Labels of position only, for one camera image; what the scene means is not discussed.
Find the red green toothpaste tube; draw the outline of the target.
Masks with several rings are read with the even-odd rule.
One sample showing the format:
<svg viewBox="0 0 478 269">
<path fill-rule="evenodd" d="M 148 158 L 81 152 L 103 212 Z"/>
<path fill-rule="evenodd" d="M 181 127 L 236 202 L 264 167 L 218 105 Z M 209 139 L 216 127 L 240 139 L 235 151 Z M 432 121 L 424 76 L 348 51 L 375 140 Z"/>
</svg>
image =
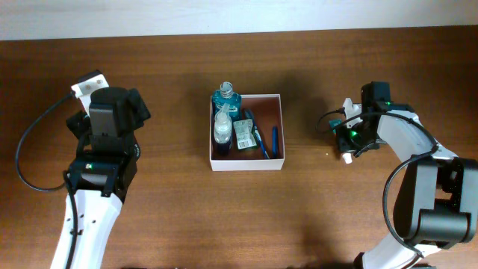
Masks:
<svg viewBox="0 0 478 269">
<path fill-rule="evenodd" d="M 329 127 L 332 129 L 333 134 L 335 135 L 335 142 L 340 153 L 341 159 L 346 164 L 351 164 L 353 162 L 353 153 L 354 148 L 350 140 L 350 131 L 347 127 L 335 128 L 341 123 L 341 120 L 330 120 Z"/>
</svg>

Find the clear spray bottle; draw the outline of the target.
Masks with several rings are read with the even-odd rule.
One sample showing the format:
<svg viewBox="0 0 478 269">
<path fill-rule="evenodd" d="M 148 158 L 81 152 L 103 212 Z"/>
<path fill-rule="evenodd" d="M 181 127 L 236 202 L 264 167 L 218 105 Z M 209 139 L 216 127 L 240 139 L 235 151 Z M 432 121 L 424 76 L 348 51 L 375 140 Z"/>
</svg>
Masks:
<svg viewBox="0 0 478 269">
<path fill-rule="evenodd" d="M 230 104 L 225 103 L 214 118 L 214 145 L 217 154 L 228 155 L 232 148 L 232 119 Z"/>
</svg>

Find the green dental floss pack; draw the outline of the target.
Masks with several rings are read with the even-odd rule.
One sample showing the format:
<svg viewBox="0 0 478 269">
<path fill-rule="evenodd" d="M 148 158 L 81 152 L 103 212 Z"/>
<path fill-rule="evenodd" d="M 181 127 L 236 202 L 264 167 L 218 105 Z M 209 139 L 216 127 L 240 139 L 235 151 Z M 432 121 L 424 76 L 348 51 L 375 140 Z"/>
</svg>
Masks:
<svg viewBox="0 0 478 269">
<path fill-rule="evenodd" d="M 251 119 L 233 122 L 238 150 L 252 149 L 258 146 L 252 133 L 253 121 Z"/>
</svg>

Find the blue white toothbrush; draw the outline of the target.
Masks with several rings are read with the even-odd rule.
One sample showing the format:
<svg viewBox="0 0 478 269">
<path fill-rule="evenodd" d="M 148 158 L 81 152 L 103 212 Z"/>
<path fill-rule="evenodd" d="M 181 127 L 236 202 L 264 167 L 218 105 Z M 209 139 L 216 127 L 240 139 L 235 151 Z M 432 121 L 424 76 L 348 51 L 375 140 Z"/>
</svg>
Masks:
<svg viewBox="0 0 478 269">
<path fill-rule="evenodd" d="M 262 154 L 263 154 L 264 158 L 269 159 L 270 156 L 268 155 L 266 147 L 265 147 L 265 145 L 263 143 L 263 140 L 261 138 L 261 135 L 260 135 L 260 132 L 258 130 L 258 126 L 256 124 L 255 116 L 254 116 L 253 112 L 250 109 L 246 108 L 244 110 L 244 115 L 247 119 L 251 119 L 251 121 L 252 121 L 252 133 L 253 133 L 256 141 L 257 141 L 257 144 L 261 147 L 261 151 L 262 151 Z"/>
</svg>

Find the blue mouthwash bottle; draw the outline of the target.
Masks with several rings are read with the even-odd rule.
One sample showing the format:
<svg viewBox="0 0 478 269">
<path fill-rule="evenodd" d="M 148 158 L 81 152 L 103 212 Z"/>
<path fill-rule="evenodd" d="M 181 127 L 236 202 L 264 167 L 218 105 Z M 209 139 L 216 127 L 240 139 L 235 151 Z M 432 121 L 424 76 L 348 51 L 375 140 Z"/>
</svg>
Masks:
<svg viewBox="0 0 478 269">
<path fill-rule="evenodd" d="M 232 121 L 235 122 L 242 119 L 242 96 L 234 92 L 232 83 L 224 81 L 220 85 L 220 89 L 214 91 L 212 102 L 214 103 L 214 114 L 218 113 L 225 104 L 229 104 L 229 116 Z"/>
</svg>

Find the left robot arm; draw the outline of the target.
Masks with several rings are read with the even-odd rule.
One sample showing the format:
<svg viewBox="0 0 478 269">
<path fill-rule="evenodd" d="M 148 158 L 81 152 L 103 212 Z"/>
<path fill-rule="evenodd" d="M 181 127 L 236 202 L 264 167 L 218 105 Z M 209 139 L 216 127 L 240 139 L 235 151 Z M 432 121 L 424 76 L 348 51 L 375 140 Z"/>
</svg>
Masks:
<svg viewBox="0 0 478 269">
<path fill-rule="evenodd" d="M 66 125 L 78 138 L 63 172 L 66 211 L 52 268 L 100 268 L 114 223 L 136 172 L 134 136 L 151 117 L 136 89 L 104 87 Z"/>
</svg>

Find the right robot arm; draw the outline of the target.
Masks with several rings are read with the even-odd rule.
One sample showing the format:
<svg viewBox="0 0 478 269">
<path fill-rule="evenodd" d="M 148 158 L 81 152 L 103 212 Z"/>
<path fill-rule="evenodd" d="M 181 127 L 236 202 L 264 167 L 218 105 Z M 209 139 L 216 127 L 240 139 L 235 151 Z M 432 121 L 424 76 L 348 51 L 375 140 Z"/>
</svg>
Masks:
<svg viewBox="0 0 478 269">
<path fill-rule="evenodd" d="M 382 193 L 388 234 L 358 254 L 355 268 L 413 268 L 429 255 L 474 238 L 477 161 L 442 146 L 410 105 L 392 101 L 387 82 L 365 84 L 361 101 L 345 99 L 339 113 L 345 121 L 331 128 L 346 163 L 383 144 L 400 160 Z"/>
</svg>

